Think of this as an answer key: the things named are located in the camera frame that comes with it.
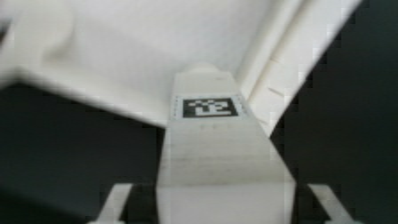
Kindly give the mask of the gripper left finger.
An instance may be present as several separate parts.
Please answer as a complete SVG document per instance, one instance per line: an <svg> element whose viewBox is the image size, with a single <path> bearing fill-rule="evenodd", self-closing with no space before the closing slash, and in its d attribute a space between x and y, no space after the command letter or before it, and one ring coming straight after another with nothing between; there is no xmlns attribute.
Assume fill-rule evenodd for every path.
<svg viewBox="0 0 398 224"><path fill-rule="evenodd" d="M125 211L132 188L132 183L120 183L113 186L99 218L88 224L127 224L122 220L122 215Z"/></svg>

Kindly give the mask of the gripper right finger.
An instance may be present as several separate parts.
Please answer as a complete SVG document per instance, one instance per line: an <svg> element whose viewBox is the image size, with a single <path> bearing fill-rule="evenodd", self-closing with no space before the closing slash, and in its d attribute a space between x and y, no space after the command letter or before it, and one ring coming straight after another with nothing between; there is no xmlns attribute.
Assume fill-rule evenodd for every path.
<svg viewBox="0 0 398 224"><path fill-rule="evenodd" d="M331 220L326 222L326 224L360 224L344 207L331 187L324 184L312 184L310 188L315 193L328 215L331 217Z"/></svg>

